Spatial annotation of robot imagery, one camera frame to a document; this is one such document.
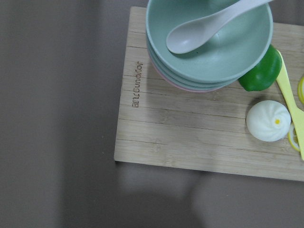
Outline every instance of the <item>wooden cutting board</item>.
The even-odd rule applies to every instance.
[[[247,92],[236,81],[202,94],[171,86],[149,60],[145,12],[131,8],[114,159],[304,181],[304,161],[287,138],[262,142],[246,128],[246,115],[257,102],[286,106],[278,85]],[[303,109],[296,89],[304,73],[304,27],[275,23],[272,44],[284,57],[296,103]]]

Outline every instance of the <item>gray floor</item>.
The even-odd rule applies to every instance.
[[[129,9],[146,4],[1,1],[0,227],[304,227],[303,182],[113,161]],[[304,1],[271,7],[304,25]]]

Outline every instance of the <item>white spoon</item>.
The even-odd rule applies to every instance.
[[[240,0],[214,14],[185,22],[167,36],[167,48],[175,54],[197,49],[235,17],[272,0]]]

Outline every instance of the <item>yellow spatula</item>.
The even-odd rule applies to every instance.
[[[276,82],[278,83],[282,91],[289,113],[294,123],[294,128],[299,141],[301,157],[302,160],[304,160],[304,112],[296,106],[294,95],[290,86],[286,66],[282,54],[280,52],[279,54],[282,58],[282,68],[276,79]]]

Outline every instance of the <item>bowl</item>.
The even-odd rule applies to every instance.
[[[167,82],[169,82],[171,85],[183,89],[190,92],[199,92],[199,93],[205,93],[214,91],[217,89],[220,89],[226,85],[229,85],[230,83],[234,81],[228,81],[228,82],[222,82],[222,83],[214,83],[214,84],[205,84],[205,83],[189,83],[185,79],[175,75],[173,72],[168,70],[165,65],[162,64],[162,62],[157,58],[155,52],[153,51],[149,41],[147,40],[147,50],[150,57],[150,60],[156,69],[156,71],[159,73],[159,75],[164,78]]]
[[[237,0],[150,0],[146,13],[148,40],[158,59],[172,72],[192,82],[237,80],[266,53],[273,34],[268,4],[235,18],[212,39],[186,54],[166,47],[168,33],[177,25],[215,13]]]

